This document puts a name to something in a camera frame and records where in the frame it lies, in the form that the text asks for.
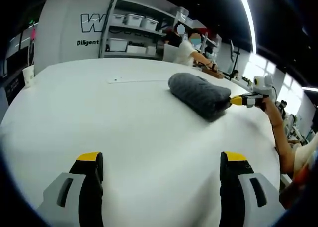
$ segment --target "window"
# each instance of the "window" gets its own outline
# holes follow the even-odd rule
[[[290,75],[285,74],[283,86],[277,98],[278,101],[285,100],[287,102],[285,111],[297,115],[303,95],[302,87]]]
[[[267,61],[260,55],[250,54],[249,61],[245,67],[243,76],[253,80],[255,76],[265,76],[268,74],[274,74],[276,65]]]

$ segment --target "white storage box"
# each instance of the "white storage box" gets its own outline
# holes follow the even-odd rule
[[[145,47],[128,45],[127,46],[127,53],[141,53],[141,54],[145,54],[146,53],[146,48]]]
[[[109,50],[124,52],[127,48],[128,41],[119,38],[109,38]]]
[[[143,16],[128,14],[125,19],[125,23],[128,26],[140,27],[141,21],[143,20]]]
[[[183,7],[174,7],[170,10],[170,13],[174,15],[178,21],[184,23],[189,15],[189,11]]]
[[[159,22],[156,20],[152,20],[150,18],[144,18],[140,26],[144,29],[155,31],[158,23]]]
[[[124,23],[124,19],[125,19],[125,15],[113,14],[110,24],[122,25]]]
[[[156,54],[156,47],[148,46],[146,50],[146,54],[154,56]]]

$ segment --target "folded towel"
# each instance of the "folded towel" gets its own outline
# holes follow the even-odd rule
[[[171,93],[207,120],[230,107],[231,91],[190,73],[176,73],[168,81]]]

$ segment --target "white cup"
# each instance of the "white cup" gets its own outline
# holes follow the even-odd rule
[[[34,83],[34,65],[24,68],[22,72],[23,72],[25,87],[26,88],[31,87]]]

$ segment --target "white wall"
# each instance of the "white wall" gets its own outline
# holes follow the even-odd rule
[[[299,131],[306,136],[311,128],[312,120],[315,115],[316,108],[311,103],[309,98],[304,94],[302,104],[298,110],[297,117],[300,120],[297,122]]]
[[[7,75],[7,58],[12,56],[14,53],[16,53],[19,50],[19,44],[20,44],[20,37],[21,37],[21,33],[18,34],[17,36],[15,36],[14,38],[11,39],[9,46],[8,46],[8,50],[6,51],[6,55],[5,55],[5,60],[4,60],[4,68],[3,68],[3,76]]]
[[[229,71],[229,67],[232,63],[231,58],[230,58],[230,50],[231,47],[229,44],[227,43],[222,43],[221,47],[219,49],[218,52],[218,56],[217,56],[217,64],[218,64],[218,68],[221,71],[224,72],[231,72]],[[245,51],[243,49],[240,49],[240,55],[238,56],[238,62],[237,62],[237,66],[235,67],[236,70],[238,70],[238,72],[242,75],[244,73],[246,64],[248,62],[249,59],[249,55],[250,53],[248,51]]]
[[[35,73],[59,62],[98,57],[99,45],[77,46],[77,40],[99,41],[101,32],[82,32],[81,14],[106,14],[111,0],[47,0],[39,20]],[[166,0],[134,0],[168,11]]]
[[[283,73],[281,70],[276,68],[275,74],[273,75],[273,83],[277,92],[277,96],[282,88],[284,77],[285,77],[285,73]]]

